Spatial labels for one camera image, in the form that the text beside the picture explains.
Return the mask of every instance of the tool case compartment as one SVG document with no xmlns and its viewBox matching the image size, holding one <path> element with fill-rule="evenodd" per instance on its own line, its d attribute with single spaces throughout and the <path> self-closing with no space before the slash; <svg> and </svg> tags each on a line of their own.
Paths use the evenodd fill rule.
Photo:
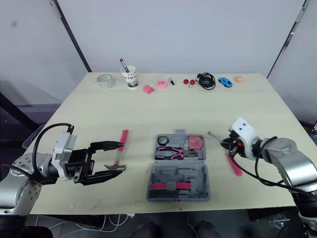
<svg viewBox="0 0 317 238">
<path fill-rule="evenodd" d="M 169 142 L 161 146 L 158 139 L 168 137 Z M 191 149 L 189 138 L 200 137 L 201 148 Z M 157 156 L 170 158 L 177 154 L 175 151 L 158 151 L 161 147 L 182 148 L 184 151 L 195 151 L 196 156 L 178 159 L 159 159 Z M 151 167 L 147 190 L 147 200 L 150 202 L 187 201 L 198 202 L 210 200 L 210 185 L 206 160 L 204 136 L 185 134 L 185 130 L 177 130 L 175 134 L 159 134 L 156 138 L 155 164 Z"/>
</svg>

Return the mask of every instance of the blue toy car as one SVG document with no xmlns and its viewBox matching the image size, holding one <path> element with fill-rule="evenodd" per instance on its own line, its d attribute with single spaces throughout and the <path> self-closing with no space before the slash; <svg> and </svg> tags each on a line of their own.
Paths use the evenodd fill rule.
<svg viewBox="0 0 317 238">
<path fill-rule="evenodd" d="M 230 80 L 225 77 L 220 78 L 218 81 L 219 83 L 223 84 L 226 88 L 232 87 L 232 83 L 230 82 Z"/>
</svg>

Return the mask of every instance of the orange ball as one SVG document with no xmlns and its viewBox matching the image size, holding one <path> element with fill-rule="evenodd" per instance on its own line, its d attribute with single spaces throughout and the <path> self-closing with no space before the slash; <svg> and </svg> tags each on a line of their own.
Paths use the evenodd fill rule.
<svg viewBox="0 0 317 238">
<path fill-rule="evenodd" d="M 235 78 L 235 80 L 236 80 L 237 83 L 241 83 L 243 81 L 243 77 L 242 76 L 237 76 Z"/>
</svg>

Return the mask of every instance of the white cup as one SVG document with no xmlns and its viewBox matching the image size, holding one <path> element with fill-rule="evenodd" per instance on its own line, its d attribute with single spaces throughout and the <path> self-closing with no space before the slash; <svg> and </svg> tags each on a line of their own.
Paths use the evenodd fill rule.
<svg viewBox="0 0 317 238">
<path fill-rule="evenodd" d="M 134 66 L 130 66 L 128 65 L 128 70 L 130 71 L 129 73 L 127 73 L 124 69 L 124 67 L 122 67 L 120 69 L 120 72 L 122 74 L 122 76 L 124 77 L 125 81 L 128 84 L 128 87 L 130 88 L 134 88 L 137 87 L 139 85 L 138 83 L 138 77 L 137 77 L 137 70 Z"/>
</svg>

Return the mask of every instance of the purple marker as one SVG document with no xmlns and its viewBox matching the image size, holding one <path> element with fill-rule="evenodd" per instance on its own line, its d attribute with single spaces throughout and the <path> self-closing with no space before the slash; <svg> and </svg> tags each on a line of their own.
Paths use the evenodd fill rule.
<svg viewBox="0 0 317 238">
<path fill-rule="evenodd" d="M 173 79 L 172 79 L 172 78 L 168 78 L 168 81 L 169 81 L 172 85 L 175 85 L 175 83 L 173 82 Z"/>
</svg>

